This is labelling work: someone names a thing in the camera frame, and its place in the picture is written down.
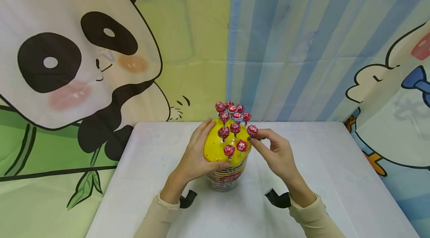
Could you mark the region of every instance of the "black clamp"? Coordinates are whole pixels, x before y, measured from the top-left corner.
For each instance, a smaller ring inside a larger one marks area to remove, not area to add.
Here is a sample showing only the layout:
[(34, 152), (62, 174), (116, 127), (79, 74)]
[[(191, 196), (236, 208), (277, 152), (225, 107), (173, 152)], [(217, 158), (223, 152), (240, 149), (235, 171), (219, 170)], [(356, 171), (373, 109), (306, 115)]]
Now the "black clamp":
[(194, 198), (197, 196), (197, 193), (195, 193), (192, 190), (188, 191), (187, 197), (184, 198), (183, 196), (181, 196), (181, 198), (179, 198), (179, 207), (181, 209), (187, 209), (188, 207), (190, 207), (193, 204)]
[(264, 196), (267, 197), (269, 202), (280, 209), (286, 209), (291, 206), (291, 199), (288, 192), (279, 196), (274, 189), (270, 189)]

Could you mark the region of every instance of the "yellow ball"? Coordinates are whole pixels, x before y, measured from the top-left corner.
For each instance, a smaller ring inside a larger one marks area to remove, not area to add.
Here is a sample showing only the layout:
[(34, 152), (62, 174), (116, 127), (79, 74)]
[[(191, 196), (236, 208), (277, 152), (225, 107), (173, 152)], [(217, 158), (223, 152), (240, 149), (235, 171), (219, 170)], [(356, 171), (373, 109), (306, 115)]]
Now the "yellow ball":
[[(230, 128), (230, 125), (235, 123), (233, 121), (228, 121), (225, 125)], [(240, 132), (234, 134), (230, 132), (230, 135), (226, 138), (225, 142), (222, 141), (222, 138), (218, 136), (218, 130), (223, 127), (223, 122), (220, 119), (216, 120), (216, 125), (210, 131), (208, 138), (206, 139), (205, 147), (203, 148), (203, 156), (209, 162), (230, 162), (231, 166), (239, 165), (249, 154), (251, 151), (251, 144), (248, 141), (248, 132), (243, 125), (240, 125)], [(240, 152), (236, 148), (236, 144), (239, 140), (243, 140), (246, 142), (247, 149), (245, 152)], [(235, 147), (235, 151), (233, 156), (231, 157), (231, 161), (228, 159), (226, 155), (224, 155), (224, 147), (226, 145), (232, 145)]]

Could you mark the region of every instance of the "sleeve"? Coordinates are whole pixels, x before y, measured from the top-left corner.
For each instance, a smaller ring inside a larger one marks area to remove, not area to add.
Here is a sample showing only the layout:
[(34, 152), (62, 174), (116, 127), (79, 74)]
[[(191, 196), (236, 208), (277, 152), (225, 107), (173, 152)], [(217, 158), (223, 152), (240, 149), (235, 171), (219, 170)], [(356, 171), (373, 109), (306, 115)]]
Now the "sleeve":
[(302, 226), (307, 238), (345, 238), (328, 215), (321, 197), (308, 207), (300, 207), (291, 199), (290, 215)]
[(179, 203), (166, 203), (160, 198), (160, 193), (158, 193), (152, 200), (148, 212), (134, 238), (166, 238), (178, 212)]

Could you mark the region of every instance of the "pink cheek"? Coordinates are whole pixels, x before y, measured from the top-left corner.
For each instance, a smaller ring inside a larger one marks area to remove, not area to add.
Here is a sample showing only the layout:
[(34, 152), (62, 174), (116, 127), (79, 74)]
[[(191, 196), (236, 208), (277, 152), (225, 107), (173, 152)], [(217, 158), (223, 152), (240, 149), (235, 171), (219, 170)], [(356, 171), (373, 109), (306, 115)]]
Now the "pink cheek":
[(121, 55), (119, 65), (130, 73), (142, 73), (147, 71), (148, 63), (142, 57), (136, 55)]
[(56, 111), (64, 111), (81, 105), (91, 94), (88, 84), (71, 81), (68, 85), (53, 91), (49, 95), (48, 105)]
[(430, 56), (430, 33), (418, 42), (411, 55), (421, 61)]

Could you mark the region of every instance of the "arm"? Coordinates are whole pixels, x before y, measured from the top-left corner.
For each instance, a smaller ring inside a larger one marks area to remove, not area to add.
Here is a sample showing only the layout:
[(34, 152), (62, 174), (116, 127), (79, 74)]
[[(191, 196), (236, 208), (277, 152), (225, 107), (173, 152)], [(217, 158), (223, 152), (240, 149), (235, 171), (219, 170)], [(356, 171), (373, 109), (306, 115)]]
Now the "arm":
[[(271, 142), (270, 149), (258, 140), (266, 138)], [(270, 129), (262, 129), (250, 142), (288, 187), (292, 205), (290, 215), (302, 226), (306, 237), (344, 238), (327, 214), (320, 196), (309, 189), (297, 170), (288, 140)]]
[(228, 162), (207, 162), (203, 146), (215, 126), (211, 119), (203, 122), (192, 134), (178, 167), (169, 175), (161, 192), (154, 197), (135, 238), (166, 238), (179, 211), (179, 199), (186, 185), (206, 173), (230, 167)]

